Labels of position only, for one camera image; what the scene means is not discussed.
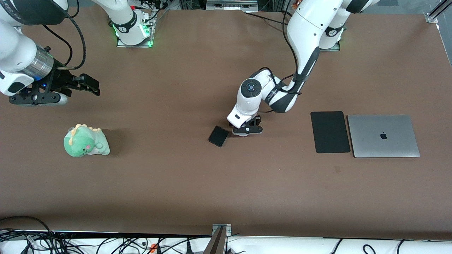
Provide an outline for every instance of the plush toy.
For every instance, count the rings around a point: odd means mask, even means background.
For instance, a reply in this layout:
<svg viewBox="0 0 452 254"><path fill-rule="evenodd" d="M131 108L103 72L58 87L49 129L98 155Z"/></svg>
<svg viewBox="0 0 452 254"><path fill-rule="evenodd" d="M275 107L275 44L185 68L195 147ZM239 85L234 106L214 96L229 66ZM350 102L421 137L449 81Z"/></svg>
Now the plush toy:
<svg viewBox="0 0 452 254"><path fill-rule="evenodd" d="M77 124L64 137L64 149L72 157L102 154L108 155L110 147L101 129Z"/></svg>

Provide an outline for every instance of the brown table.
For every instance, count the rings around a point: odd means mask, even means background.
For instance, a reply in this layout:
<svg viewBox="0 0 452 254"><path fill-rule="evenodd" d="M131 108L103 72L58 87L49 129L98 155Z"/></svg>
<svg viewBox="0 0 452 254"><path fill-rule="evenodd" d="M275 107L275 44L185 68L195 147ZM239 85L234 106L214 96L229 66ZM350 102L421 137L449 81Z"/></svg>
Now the brown table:
<svg viewBox="0 0 452 254"><path fill-rule="evenodd" d="M281 19L281 14L272 14ZM0 214L54 230L243 235L452 238L452 71L422 15L353 15L341 52L323 52L294 108L263 115L259 136L207 141L227 127L240 83L262 66L294 70L280 25L240 11L169 11L152 49L116 49L97 6L76 18L86 72L101 96L21 108L0 97ZM72 24L53 27L81 55ZM41 27L24 33L66 46ZM421 157L317 154L310 112L409 114ZM104 129L109 156L70 157L77 123ZM35 224L16 223L23 228Z"/></svg>

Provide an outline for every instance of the silver laptop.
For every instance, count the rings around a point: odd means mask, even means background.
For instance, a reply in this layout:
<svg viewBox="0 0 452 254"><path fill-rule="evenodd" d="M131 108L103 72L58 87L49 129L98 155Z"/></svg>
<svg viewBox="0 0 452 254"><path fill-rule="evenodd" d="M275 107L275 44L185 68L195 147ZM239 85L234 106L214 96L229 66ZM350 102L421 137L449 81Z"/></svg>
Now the silver laptop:
<svg viewBox="0 0 452 254"><path fill-rule="evenodd" d="M355 157L419 157L410 116L348 115L347 119Z"/></svg>

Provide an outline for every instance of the cable connector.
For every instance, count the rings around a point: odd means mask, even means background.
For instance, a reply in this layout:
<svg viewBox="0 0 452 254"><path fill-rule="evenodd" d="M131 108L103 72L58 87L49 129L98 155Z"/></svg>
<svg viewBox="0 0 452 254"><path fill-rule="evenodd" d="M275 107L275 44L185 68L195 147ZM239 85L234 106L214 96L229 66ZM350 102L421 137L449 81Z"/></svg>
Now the cable connector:
<svg viewBox="0 0 452 254"><path fill-rule="evenodd" d="M186 254L193 254L192 245L191 245L190 241L187 241L187 253Z"/></svg>

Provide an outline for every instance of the robotic arm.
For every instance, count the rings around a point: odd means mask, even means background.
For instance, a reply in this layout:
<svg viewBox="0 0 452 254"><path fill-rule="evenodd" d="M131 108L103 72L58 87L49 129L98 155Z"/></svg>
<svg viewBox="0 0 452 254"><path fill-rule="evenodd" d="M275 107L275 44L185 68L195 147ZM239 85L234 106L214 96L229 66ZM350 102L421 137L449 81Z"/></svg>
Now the robotic arm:
<svg viewBox="0 0 452 254"><path fill-rule="evenodd" d="M379 0L302 0L287 25L287 37L296 57L297 71L289 85L262 68L246 79L239 88L237 104L228 121L240 136L259 134L246 123L256 117L263 100L277 113L289 111L309 78L320 49L331 48L340 40L345 21Z"/></svg>
<svg viewBox="0 0 452 254"><path fill-rule="evenodd" d="M110 16L121 41L136 45L150 36L149 15L133 10L127 0L92 0ZM0 92L17 105L62 105L71 89L99 96L99 82L87 74L72 75L43 48L22 34L22 25L60 24L67 0L0 0Z"/></svg>

